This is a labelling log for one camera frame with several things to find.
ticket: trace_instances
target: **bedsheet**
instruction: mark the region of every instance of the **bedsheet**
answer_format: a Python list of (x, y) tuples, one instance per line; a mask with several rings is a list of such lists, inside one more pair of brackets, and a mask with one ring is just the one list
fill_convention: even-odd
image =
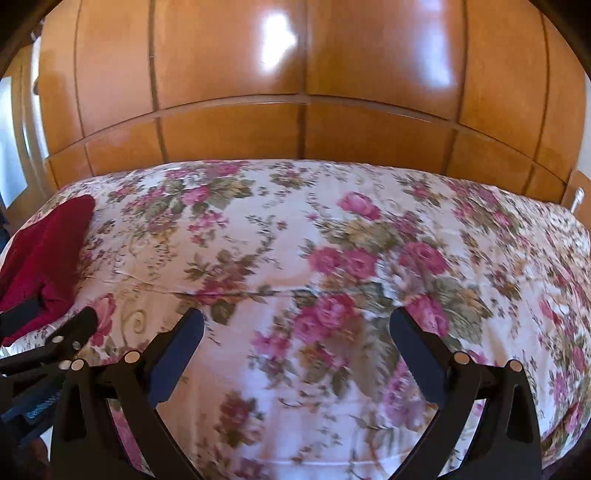
[(207, 479), (392, 474), (435, 412), (389, 338), (399, 305), (477, 362), (524, 364), (545, 465), (589, 421), (589, 234), (558, 205), (399, 168), (199, 161), (72, 184), (27, 225), (86, 193), (74, 306), (5, 353), (90, 305), (99, 327), (79, 356), (114, 362), (200, 308), (205, 337), (158, 411)]

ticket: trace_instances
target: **pink rose print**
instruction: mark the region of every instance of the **pink rose print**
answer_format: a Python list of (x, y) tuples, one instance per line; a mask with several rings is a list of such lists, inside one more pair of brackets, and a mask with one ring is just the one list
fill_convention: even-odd
[(357, 213), (367, 220), (377, 220), (380, 216), (379, 208), (376, 207), (371, 199), (358, 192), (349, 192), (337, 203), (339, 207), (347, 212)]
[(573, 363), (579, 372), (584, 372), (586, 367), (585, 354), (581, 350), (581, 347), (573, 347)]
[(115, 299), (113, 294), (108, 293), (104, 297), (94, 300), (89, 304), (89, 307), (94, 308), (99, 321), (96, 333), (90, 337), (89, 342), (92, 346), (101, 347), (105, 343), (105, 337), (109, 336), (113, 327), (113, 321), (111, 319), (113, 312), (115, 311)]
[(208, 230), (215, 225), (217, 225), (220, 228), (226, 228), (228, 226), (228, 219), (224, 218), (223, 215), (219, 212), (203, 212), (201, 216), (194, 220), (194, 223), (192, 225), (189, 225), (187, 227), (187, 231), (195, 233), (195, 235), (191, 237), (192, 243), (201, 244), (203, 239), (200, 236), (199, 232)]
[(231, 393), (220, 405), (220, 423), (224, 430), (240, 430), (246, 426), (254, 405), (243, 400), (238, 393)]
[(177, 168), (175, 170), (169, 170), (168, 172), (166, 172), (164, 174), (164, 177), (166, 177), (167, 179), (173, 179), (173, 180), (183, 179), (183, 178), (195, 173), (198, 169), (199, 168), (196, 166), (181, 167), (181, 168)]
[(545, 300), (544, 298), (540, 298), (538, 304), (540, 306), (542, 315), (544, 315), (544, 317), (546, 317), (548, 320), (552, 320), (554, 326), (559, 327), (560, 325), (562, 325), (562, 320), (560, 319), (558, 314), (554, 310), (552, 310), (547, 300)]
[(240, 467), (234, 472), (234, 475), (243, 480), (270, 480), (264, 470), (265, 465), (263, 463), (243, 457), (240, 460)]
[(398, 363), (382, 401), (392, 425), (417, 430), (423, 424), (427, 403), (403, 360)]
[(209, 278), (203, 284), (203, 288), (195, 292), (195, 299), (203, 305), (213, 305), (219, 297), (223, 297), (229, 290), (233, 289), (230, 281), (220, 282)]
[(461, 202), (453, 211), (453, 216), (457, 220), (466, 220), (474, 216), (476, 210), (469, 202)]
[(135, 441), (135, 437), (131, 433), (131, 429), (129, 428), (129, 424), (125, 419), (125, 415), (122, 411), (111, 409), (111, 416), (113, 417), (113, 422), (115, 423), (115, 427), (117, 428), (117, 434), (119, 435), (119, 440), (123, 444), (123, 448), (129, 457), (129, 461), (131, 465), (134, 466), (136, 470), (145, 472), (143, 468), (143, 457), (142, 452), (139, 449), (137, 442)]
[(407, 268), (415, 266), (427, 269), (433, 275), (440, 275), (447, 270), (447, 261), (442, 254), (425, 242), (409, 242), (402, 248), (400, 265)]
[(459, 196), (467, 196), (470, 193), (470, 189), (466, 186), (465, 181), (445, 179), (445, 184), (450, 190), (457, 193)]
[(402, 218), (394, 220), (394, 228), (401, 235), (415, 238), (420, 230), (417, 228), (418, 217), (411, 212), (407, 212)]
[(345, 256), (343, 268), (348, 274), (360, 280), (375, 275), (375, 263), (378, 260), (377, 255), (370, 254), (363, 248), (347, 250), (343, 252), (343, 255)]
[(276, 333), (266, 337), (261, 332), (255, 332), (252, 345), (257, 355), (265, 355), (272, 359), (283, 360), (290, 348), (290, 340)]
[(449, 321), (439, 302), (429, 295), (421, 295), (407, 305), (406, 309), (425, 332), (435, 333), (440, 337), (449, 331)]
[(196, 189), (185, 190), (183, 193), (183, 203), (185, 205), (192, 205), (204, 201), (209, 195), (209, 187), (202, 185)]
[(296, 338), (309, 345), (314, 342), (320, 342), (329, 334), (326, 328), (318, 318), (316, 308), (305, 307), (294, 319), (294, 335)]
[(511, 226), (511, 219), (502, 212), (495, 212), (492, 214), (492, 217), (501, 226)]
[(492, 193), (490, 190), (479, 188), (478, 189), (478, 196), (484, 200), (488, 205), (497, 205), (499, 201), (496, 199), (495, 194)]
[(234, 175), (240, 167), (242, 162), (239, 161), (209, 161), (207, 162), (208, 171), (213, 177), (227, 177)]
[(328, 330), (341, 328), (353, 315), (353, 300), (346, 293), (322, 296), (315, 305), (320, 323)]
[(566, 413), (566, 433), (571, 434), (577, 428), (581, 426), (581, 420), (583, 418), (583, 405), (577, 402), (575, 405), (569, 408)]
[(429, 190), (424, 184), (417, 183), (413, 185), (413, 196), (420, 199), (425, 199), (429, 196)]
[(308, 257), (312, 270), (329, 275), (342, 263), (340, 252), (332, 247), (322, 247), (314, 250)]
[(566, 398), (567, 390), (566, 378), (563, 373), (556, 373), (554, 377), (554, 402), (556, 404), (560, 404), (560, 402)]

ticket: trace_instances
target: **green leaf print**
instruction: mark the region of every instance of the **green leaf print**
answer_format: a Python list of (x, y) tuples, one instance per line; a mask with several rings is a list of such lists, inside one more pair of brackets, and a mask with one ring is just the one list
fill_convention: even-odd
[(384, 317), (366, 325), (356, 341), (349, 363), (357, 388), (375, 402), (381, 400), (382, 392), (400, 360), (400, 354), (385, 327), (388, 321)]
[(317, 299), (318, 297), (309, 290), (294, 291), (295, 306), (300, 310), (305, 307), (313, 307)]
[(171, 202), (171, 198), (158, 200), (157, 202), (154, 202), (146, 210), (146, 213), (145, 213), (146, 220), (151, 220), (152, 218), (155, 218), (158, 215), (161, 215), (162, 213), (164, 213), (166, 211), (166, 209), (168, 208), (170, 202)]
[(226, 264), (232, 259), (232, 254), (228, 250), (223, 249), (217, 253), (216, 258), (221, 264)]
[(363, 299), (359, 308), (369, 310), (372, 313), (389, 313), (392, 311), (392, 299), (384, 295), (384, 287), (378, 282), (369, 282), (359, 285), (363, 293)]
[(184, 190), (184, 183), (182, 180), (172, 180), (166, 183), (167, 193), (181, 193)]
[(194, 203), (191, 207), (194, 216), (201, 215), (205, 210), (207, 210), (207, 203), (205, 202)]
[(462, 350), (462, 344), (460, 343), (460, 340), (458, 340), (457, 338), (454, 338), (450, 335), (446, 335), (441, 339), (441, 341), (445, 343), (445, 346), (449, 348), (449, 351), (452, 353)]
[(173, 213), (174, 215), (180, 215), (181, 213), (183, 213), (183, 210), (185, 209), (186, 205), (183, 202), (180, 202), (179, 200), (177, 200), (174, 205), (172, 206), (172, 208), (170, 209), (170, 212)]
[(306, 376), (304, 377), (305, 383), (318, 383), (328, 373), (328, 367), (323, 362), (312, 362), (308, 367)]
[(219, 193), (214, 193), (209, 196), (207, 202), (212, 207), (215, 207), (219, 210), (223, 210), (228, 205), (230, 205), (230, 198), (226, 198)]
[(330, 381), (333, 393), (342, 399), (349, 390), (349, 371), (345, 367), (339, 368)]
[(451, 277), (438, 278), (434, 282), (435, 298), (443, 306), (449, 305), (457, 298), (460, 284)]
[(235, 310), (235, 304), (219, 299), (212, 305), (212, 320), (220, 325), (227, 325)]
[(482, 344), (482, 318), (466, 305), (454, 303), (452, 308), (443, 308), (450, 320), (450, 335)]

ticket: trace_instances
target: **rivet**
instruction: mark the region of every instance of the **rivet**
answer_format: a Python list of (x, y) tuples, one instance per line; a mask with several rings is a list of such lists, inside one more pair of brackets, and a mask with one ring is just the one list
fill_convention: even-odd
[(514, 372), (521, 372), (523, 370), (523, 365), (519, 360), (511, 360), (509, 362), (509, 368), (511, 368)]
[(470, 355), (464, 352), (456, 352), (453, 354), (453, 359), (457, 364), (467, 365), (470, 363)]
[(132, 350), (125, 354), (125, 363), (134, 364), (139, 360), (139, 352)]
[(78, 360), (74, 360), (74, 361), (72, 362), (71, 369), (72, 369), (74, 372), (77, 372), (77, 371), (78, 371), (78, 370), (80, 370), (80, 369), (81, 369), (83, 366), (84, 366), (84, 360), (82, 360), (82, 359), (80, 359), (80, 358), (79, 358)]

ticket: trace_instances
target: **red garment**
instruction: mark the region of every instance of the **red garment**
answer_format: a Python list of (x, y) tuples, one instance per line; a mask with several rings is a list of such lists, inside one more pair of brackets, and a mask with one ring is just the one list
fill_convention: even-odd
[(0, 311), (39, 294), (43, 307), (35, 319), (5, 337), (4, 346), (55, 322), (73, 305), (76, 267), (94, 208), (90, 195), (68, 200), (12, 240), (0, 270)]

